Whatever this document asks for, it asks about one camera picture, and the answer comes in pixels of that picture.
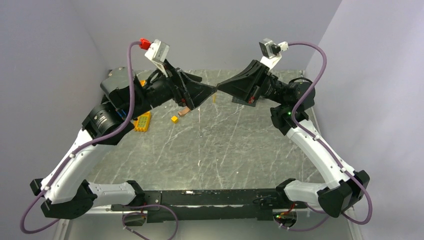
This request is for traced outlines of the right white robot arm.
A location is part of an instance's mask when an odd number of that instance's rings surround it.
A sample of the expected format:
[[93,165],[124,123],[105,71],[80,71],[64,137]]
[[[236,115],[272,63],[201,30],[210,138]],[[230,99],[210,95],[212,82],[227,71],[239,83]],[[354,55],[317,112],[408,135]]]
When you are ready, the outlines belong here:
[[266,65],[252,60],[243,71],[218,83],[217,89],[246,103],[258,98],[278,103],[270,108],[273,126],[304,152],[324,183],[289,178],[276,187],[276,203],[282,208],[294,202],[318,205],[337,218],[362,199],[370,177],[345,163],[319,135],[305,112],[315,103],[315,91],[307,93],[311,85],[307,80],[284,83]]

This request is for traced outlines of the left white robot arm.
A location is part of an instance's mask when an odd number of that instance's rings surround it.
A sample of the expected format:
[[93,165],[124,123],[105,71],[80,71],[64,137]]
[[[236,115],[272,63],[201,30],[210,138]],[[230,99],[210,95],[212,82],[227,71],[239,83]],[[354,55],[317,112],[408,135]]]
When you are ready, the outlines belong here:
[[97,184],[87,176],[101,158],[134,129],[134,121],[173,100],[189,110],[198,108],[217,88],[202,78],[165,63],[142,84],[134,70],[115,68],[100,84],[105,101],[95,106],[82,122],[72,147],[53,172],[34,179],[30,188],[44,198],[40,208],[46,218],[72,220],[90,209],[123,205],[137,210],[146,194],[135,180],[120,184]]

